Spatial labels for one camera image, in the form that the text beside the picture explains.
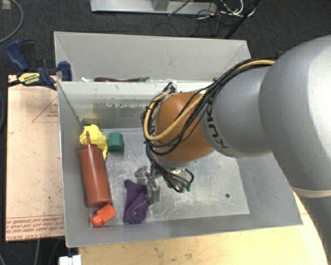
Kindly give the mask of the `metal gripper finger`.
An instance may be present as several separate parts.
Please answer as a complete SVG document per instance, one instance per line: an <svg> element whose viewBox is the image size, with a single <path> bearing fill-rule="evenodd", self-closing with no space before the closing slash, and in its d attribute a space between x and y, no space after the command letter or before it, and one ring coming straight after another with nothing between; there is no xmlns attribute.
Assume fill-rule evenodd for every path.
<svg viewBox="0 0 331 265"><path fill-rule="evenodd" d="M147 165L141 166L137 171L134 172L137 184L146 186L149 179L149 169Z"/></svg>
<svg viewBox="0 0 331 265"><path fill-rule="evenodd" d="M159 202L160 200L161 188L157 185L155 181L149 182L147 186L148 201L150 204Z"/></svg>

